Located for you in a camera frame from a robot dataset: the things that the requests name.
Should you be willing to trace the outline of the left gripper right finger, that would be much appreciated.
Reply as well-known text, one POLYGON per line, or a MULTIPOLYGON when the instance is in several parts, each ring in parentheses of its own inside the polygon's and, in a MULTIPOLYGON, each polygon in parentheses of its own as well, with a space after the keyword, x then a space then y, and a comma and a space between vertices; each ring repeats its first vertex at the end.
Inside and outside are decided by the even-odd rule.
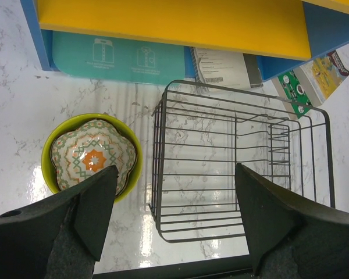
POLYGON ((235 184, 259 278, 349 278, 349 213, 321 205, 238 163, 235 184))

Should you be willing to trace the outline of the grey wire dish rack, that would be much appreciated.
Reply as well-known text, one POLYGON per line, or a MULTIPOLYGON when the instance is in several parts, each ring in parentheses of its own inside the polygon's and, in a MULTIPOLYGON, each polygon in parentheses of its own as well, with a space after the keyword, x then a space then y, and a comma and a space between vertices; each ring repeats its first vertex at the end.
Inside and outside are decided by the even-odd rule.
POLYGON ((168 243, 243 237, 235 167, 334 208, 329 114, 277 93, 174 80, 153 112, 149 208, 168 243))

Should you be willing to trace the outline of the small plain white bowl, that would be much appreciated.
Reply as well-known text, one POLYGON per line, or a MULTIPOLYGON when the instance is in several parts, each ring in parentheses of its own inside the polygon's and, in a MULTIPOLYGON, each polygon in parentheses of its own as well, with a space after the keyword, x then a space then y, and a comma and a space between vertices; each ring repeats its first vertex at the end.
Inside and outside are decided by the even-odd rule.
POLYGON ((137 160, 133 143, 102 119, 90 120, 60 135, 52 143, 50 156, 61 191, 108 166, 116 166, 116 196, 126 188, 127 179, 137 160))

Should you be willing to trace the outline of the lime green bowl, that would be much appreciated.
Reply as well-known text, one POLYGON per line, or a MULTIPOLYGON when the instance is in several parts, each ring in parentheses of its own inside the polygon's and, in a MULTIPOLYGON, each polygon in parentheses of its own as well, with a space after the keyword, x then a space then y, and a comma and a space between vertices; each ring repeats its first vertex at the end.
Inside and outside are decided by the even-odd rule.
POLYGON ((108 114, 86 113, 65 120, 42 150, 42 175, 54 194, 108 166, 118 169, 115 201, 120 202, 140 178, 143 152, 135 133, 108 114))

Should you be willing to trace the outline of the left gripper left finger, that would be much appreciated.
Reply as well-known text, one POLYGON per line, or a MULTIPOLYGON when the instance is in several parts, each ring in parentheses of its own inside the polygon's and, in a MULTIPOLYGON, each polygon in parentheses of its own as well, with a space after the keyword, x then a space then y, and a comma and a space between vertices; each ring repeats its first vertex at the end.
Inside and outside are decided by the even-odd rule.
POLYGON ((108 166, 81 183, 0 215, 0 278, 92 278, 117 189, 108 166))

